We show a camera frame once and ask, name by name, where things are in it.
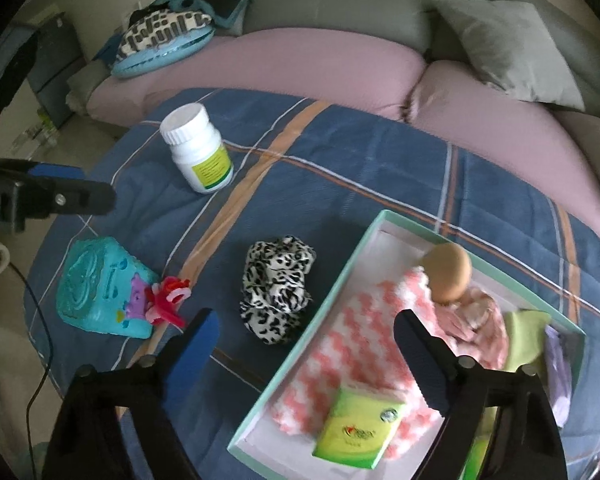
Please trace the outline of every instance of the yellow-green bottle label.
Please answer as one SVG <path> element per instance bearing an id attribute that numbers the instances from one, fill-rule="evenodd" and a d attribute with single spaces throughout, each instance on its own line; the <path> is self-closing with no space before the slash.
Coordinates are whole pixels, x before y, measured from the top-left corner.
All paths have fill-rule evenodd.
<path id="1" fill-rule="evenodd" d="M 226 179 L 232 167 L 229 154 L 226 152 L 225 147 L 220 144 L 213 155 L 204 162 L 192 166 L 191 169 L 196 174 L 200 184 L 205 189 L 211 189 Z"/>
<path id="2" fill-rule="evenodd" d="M 373 469 L 400 424 L 404 405 L 341 390 L 314 450 L 330 462 Z"/>

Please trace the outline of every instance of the purple cloth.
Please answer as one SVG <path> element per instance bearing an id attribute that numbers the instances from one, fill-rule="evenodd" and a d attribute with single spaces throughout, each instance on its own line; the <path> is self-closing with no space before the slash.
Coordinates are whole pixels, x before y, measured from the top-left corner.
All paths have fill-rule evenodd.
<path id="1" fill-rule="evenodd" d="M 560 334 L 547 325 L 544 328 L 544 362 L 549 385 L 549 402 L 559 428 L 567 423 L 571 406 L 571 367 L 564 358 Z"/>

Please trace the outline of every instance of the leopard print scrunchie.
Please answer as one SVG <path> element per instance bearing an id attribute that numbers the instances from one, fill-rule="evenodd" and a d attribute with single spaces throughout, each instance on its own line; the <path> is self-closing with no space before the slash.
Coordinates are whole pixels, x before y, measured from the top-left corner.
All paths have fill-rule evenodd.
<path id="1" fill-rule="evenodd" d="M 256 242 L 247 252 L 242 277 L 240 317 L 262 342 L 285 343 L 301 323 L 301 310 L 311 301 L 304 276 L 315 251 L 293 236 Z"/>

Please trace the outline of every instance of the white bottle cap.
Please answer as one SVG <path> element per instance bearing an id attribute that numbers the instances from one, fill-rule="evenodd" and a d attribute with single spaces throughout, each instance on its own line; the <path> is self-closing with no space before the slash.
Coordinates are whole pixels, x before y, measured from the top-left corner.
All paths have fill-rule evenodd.
<path id="1" fill-rule="evenodd" d="M 164 142 L 176 146 L 193 140 L 209 124 L 206 108 L 200 103 L 190 103 L 176 108 L 160 123 Z"/>

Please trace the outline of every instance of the pink and white knitted blanket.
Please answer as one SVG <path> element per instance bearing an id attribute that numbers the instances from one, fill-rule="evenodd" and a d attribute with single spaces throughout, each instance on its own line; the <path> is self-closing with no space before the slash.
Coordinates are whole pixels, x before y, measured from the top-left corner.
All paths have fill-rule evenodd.
<path id="1" fill-rule="evenodd" d="M 394 341 L 395 316 L 410 308 L 431 335 L 442 338 L 458 355 L 456 340 L 445 334 L 438 323 L 427 282 L 422 268 L 417 267 L 408 271 L 400 282 L 378 283 L 342 307 L 329 331 L 310 351 L 271 409 L 283 432 L 318 434 L 340 383 L 347 381 L 368 384 L 378 390 L 394 390 L 405 400 L 407 409 L 385 458 L 402 456 L 440 419 L 438 412 L 427 407 Z M 502 358 L 496 359 L 502 361 L 502 366 L 508 345 L 497 308 L 494 316 L 495 324 L 502 329 L 500 335 L 504 334 L 504 350 L 497 352 Z M 502 338 L 497 342 L 502 346 Z M 482 362 L 479 352 L 474 355 L 481 364 L 492 367 L 492 363 Z"/>

